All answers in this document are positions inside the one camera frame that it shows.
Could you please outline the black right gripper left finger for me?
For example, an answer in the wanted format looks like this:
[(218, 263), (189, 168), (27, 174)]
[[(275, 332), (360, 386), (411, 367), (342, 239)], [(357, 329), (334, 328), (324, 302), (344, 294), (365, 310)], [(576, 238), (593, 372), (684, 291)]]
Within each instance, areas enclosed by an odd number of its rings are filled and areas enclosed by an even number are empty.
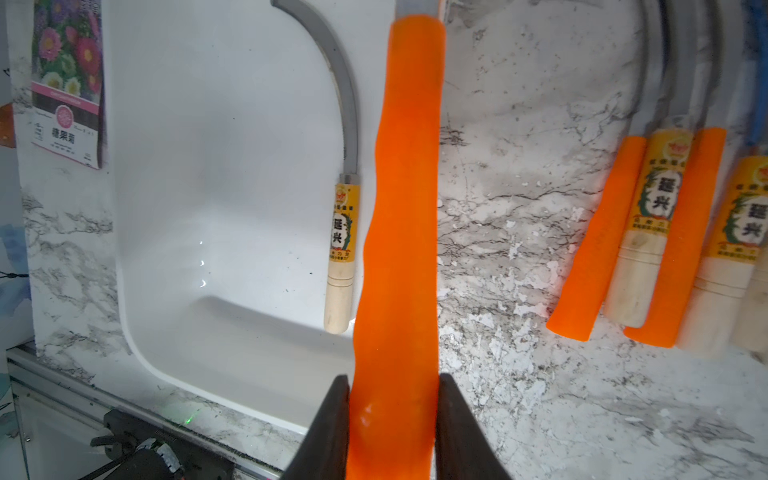
[(347, 375), (332, 381), (282, 480), (345, 480), (349, 445)]

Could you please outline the white plastic storage tray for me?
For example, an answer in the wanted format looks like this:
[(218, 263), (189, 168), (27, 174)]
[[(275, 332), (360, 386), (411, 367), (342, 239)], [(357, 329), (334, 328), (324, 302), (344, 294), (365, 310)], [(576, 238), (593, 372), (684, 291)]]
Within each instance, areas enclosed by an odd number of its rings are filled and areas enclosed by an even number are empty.
[(154, 375), (304, 433), (349, 334), (323, 327), (336, 88), (267, 1), (107, 1), (120, 319)]

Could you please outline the flower seed packet on table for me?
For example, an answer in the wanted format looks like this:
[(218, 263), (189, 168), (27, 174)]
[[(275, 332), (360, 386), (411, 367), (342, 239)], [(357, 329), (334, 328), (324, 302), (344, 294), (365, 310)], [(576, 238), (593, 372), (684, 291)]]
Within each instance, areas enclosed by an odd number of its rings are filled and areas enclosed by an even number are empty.
[(32, 144), (101, 167), (103, 31), (99, 1), (34, 3)]

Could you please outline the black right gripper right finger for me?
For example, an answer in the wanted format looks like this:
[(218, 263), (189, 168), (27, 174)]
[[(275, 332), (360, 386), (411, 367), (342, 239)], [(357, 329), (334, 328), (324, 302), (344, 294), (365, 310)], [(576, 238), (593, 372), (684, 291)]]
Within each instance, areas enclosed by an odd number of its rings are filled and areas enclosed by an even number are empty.
[(439, 377), (435, 452), (438, 479), (512, 479), (448, 373)]

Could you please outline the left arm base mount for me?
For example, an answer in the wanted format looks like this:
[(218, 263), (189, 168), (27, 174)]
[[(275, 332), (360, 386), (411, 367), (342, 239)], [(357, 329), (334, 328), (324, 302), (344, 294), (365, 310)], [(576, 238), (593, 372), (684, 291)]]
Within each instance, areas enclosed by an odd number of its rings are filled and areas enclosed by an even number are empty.
[(113, 409), (103, 418), (109, 430), (91, 439), (110, 461), (86, 479), (211, 479), (234, 477), (234, 463), (171, 431)]

